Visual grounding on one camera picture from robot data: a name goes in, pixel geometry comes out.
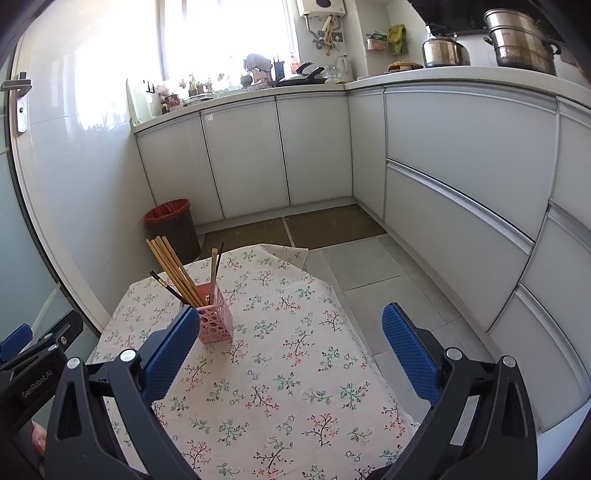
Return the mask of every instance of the silver bolt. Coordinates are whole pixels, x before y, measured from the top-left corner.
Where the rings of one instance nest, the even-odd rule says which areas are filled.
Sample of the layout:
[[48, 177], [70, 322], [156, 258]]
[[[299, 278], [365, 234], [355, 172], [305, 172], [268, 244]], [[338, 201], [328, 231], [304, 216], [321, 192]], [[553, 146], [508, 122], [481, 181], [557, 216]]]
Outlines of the silver bolt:
[[76, 368], [78, 365], [80, 365], [80, 359], [78, 357], [70, 358], [66, 365], [68, 368]]
[[459, 360], [460, 358], [462, 358], [462, 352], [459, 351], [457, 348], [450, 348], [446, 352], [446, 355], [448, 358], [451, 358], [452, 360]]
[[503, 357], [503, 363], [508, 366], [509, 368], [513, 368], [514, 366], [517, 365], [517, 362], [515, 361], [515, 359], [512, 356], [509, 355], [505, 355]]
[[119, 355], [124, 362], [131, 362], [135, 358], [135, 350], [125, 350]]

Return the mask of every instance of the window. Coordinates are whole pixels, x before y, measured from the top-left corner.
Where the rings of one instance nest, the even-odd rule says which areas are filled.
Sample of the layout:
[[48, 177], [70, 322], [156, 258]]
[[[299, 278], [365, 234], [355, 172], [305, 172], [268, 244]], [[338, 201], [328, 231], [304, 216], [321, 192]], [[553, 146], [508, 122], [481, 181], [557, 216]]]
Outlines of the window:
[[161, 1], [167, 79], [188, 82], [193, 73], [197, 81], [211, 79], [214, 90], [236, 88], [249, 53], [268, 59], [279, 56], [289, 65], [293, 21], [285, 0]]

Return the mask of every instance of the floral pattern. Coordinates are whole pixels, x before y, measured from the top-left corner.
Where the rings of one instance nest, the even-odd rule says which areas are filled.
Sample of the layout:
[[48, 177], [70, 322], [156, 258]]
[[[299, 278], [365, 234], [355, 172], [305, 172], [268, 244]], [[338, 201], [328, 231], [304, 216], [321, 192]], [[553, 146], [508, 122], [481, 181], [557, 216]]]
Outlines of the floral pattern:
[[[394, 463], [418, 427], [331, 286], [301, 270], [305, 259], [306, 250], [279, 245], [222, 254], [218, 281], [232, 340], [198, 340], [166, 397], [152, 405], [202, 478], [364, 480]], [[205, 282], [209, 260], [187, 270]], [[94, 361], [138, 349], [178, 308], [152, 278], [133, 284]], [[106, 406], [130, 465], [142, 469], [115, 402]]]

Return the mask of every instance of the white cabinet door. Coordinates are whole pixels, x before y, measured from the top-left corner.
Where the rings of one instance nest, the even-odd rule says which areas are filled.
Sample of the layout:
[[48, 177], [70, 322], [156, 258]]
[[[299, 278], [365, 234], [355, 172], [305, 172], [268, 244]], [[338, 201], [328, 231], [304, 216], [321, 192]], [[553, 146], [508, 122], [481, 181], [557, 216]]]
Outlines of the white cabinet door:
[[483, 330], [523, 272], [532, 242], [466, 196], [388, 162], [384, 221], [435, 270]]
[[490, 336], [517, 360], [527, 394], [547, 430], [589, 398], [589, 377], [568, 340], [534, 296], [519, 286]]
[[277, 98], [292, 205], [352, 195], [344, 92]]
[[158, 204], [187, 198], [196, 225], [223, 219], [199, 117], [147, 131], [138, 144]]
[[386, 175], [384, 91], [353, 93], [348, 101], [353, 195], [383, 219]]
[[558, 164], [552, 198], [591, 229], [591, 111], [560, 99]]
[[552, 315], [591, 372], [591, 231], [552, 205], [522, 283]]
[[386, 110], [388, 158], [537, 237], [554, 173], [554, 98], [491, 85], [401, 86], [386, 91]]
[[202, 111], [226, 218], [290, 204], [273, 98]]

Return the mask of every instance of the door frame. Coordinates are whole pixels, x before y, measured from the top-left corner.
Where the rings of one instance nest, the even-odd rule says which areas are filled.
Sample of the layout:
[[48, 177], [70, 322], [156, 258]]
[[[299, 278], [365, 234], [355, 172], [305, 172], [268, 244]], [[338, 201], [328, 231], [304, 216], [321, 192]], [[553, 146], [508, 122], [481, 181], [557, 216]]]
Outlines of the door frame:
[[[19, 71], [28, 71], [31, 52], [22, 47], [19, 39], [12, 57], [11, 78], [17, 78]], [[34, 159], [33, 142], [30, 129], [24, 134], [16, 134], [16, 91], [10, 92], [7, 112], [7, 139], [9, 139], [10, 165], [13, 184], [21, 211], [39, 253], [44, 258], [50, 272], [61, 282], [62, 291], [71, 303], [77, 305], [87, 319], [89, 327], [100, 337], [111, 316], [96, 297], [80, 270], [72, 260], [53, 218], [47, 209], [43, 186], [35, 162], [23, 163], [21, 157]]]

